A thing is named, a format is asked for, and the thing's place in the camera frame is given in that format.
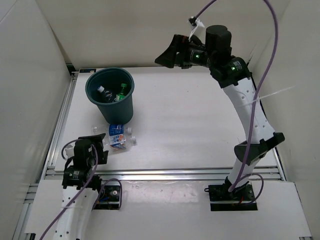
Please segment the orange label clear bottle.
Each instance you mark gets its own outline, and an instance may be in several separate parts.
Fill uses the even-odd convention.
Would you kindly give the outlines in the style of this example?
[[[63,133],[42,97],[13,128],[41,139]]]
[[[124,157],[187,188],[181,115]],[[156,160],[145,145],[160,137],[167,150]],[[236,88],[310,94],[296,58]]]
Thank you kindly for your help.
[[[106,136],[102,143],[104,147],[109,151],[126,151],[135,146],[137,139],[133,135],[118,134],[113,136]]]

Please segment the dark label bottle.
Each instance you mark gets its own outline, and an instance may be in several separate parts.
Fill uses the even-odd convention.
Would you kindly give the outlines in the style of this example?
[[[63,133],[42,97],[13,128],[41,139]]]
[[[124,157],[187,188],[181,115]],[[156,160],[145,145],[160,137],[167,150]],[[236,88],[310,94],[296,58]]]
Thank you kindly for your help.
[[[97,88],[97,91],[99,92],[101,101],[103,103],[113,103],[116,102],[115,98],[116,98],[116,94],[113,93],[112,91],[104,88],[103,86],[99,86]]]

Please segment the green plastic soda bottle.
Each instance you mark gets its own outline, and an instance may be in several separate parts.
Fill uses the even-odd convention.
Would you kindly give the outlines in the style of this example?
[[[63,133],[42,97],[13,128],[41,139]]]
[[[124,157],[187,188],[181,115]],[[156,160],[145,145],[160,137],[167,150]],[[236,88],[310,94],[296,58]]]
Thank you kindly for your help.
[[[122,100],[127,94],[128,85],[126,83],[122,83],[120,86],[119,93],[116,94],[115,101],[118,102]]]

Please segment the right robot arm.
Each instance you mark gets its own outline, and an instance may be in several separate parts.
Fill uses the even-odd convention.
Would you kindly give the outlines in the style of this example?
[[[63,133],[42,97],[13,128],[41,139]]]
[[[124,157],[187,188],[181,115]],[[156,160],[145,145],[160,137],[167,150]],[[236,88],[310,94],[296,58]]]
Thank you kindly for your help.
[[[245,141],[234,147],[236,162],[224,183],[226,197],[236,200],[242,195],[257,163],[285,140],[284,134],[276,132],[268,122],[246,62],[232,55],[232,35],[226,26],[209,26],[204,43],[196,36],[177,34],[175,37],[175,65],[208,68],[231,101],[244,129]]]

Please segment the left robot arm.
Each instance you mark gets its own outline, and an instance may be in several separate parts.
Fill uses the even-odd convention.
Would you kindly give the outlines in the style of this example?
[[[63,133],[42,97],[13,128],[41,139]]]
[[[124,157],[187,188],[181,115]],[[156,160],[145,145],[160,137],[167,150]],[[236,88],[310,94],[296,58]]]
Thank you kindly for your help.
[[[105,194],[105,183],[95,174],[98,165],[105,165],[108,150],[104,149],[106,136],[117,137],[114,144],[121,147],[123,126],[133,117],[132,94],[135,88],[131,74],[120,67],[97,71],[85,84],[85,93],[116,131],[82,136],[65,144],[61,156],[65,159],[62,179],[62,205],[60,213],[44,230],[40,239],[56,225],[55,240],[80,240],[88,224],[92,209]]]

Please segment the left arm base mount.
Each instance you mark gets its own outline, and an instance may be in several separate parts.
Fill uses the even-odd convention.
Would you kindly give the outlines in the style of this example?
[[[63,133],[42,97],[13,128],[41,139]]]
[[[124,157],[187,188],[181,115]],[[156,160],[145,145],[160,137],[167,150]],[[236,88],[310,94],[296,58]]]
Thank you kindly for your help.
[[[123,186],[117,178],[111,178],[101,184],[98,197],[92,210],[120,210],[123,200]]]

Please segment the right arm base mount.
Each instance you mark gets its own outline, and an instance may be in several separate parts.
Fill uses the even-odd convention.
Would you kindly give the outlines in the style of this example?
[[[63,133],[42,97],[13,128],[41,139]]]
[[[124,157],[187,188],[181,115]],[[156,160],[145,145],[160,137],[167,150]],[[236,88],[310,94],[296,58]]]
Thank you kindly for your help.
[[[210,210],[212,212],[257,211],[257,203],[251,184],[239,191],[224,192],[224,185],[209,185],[204,189],[209,194]]]

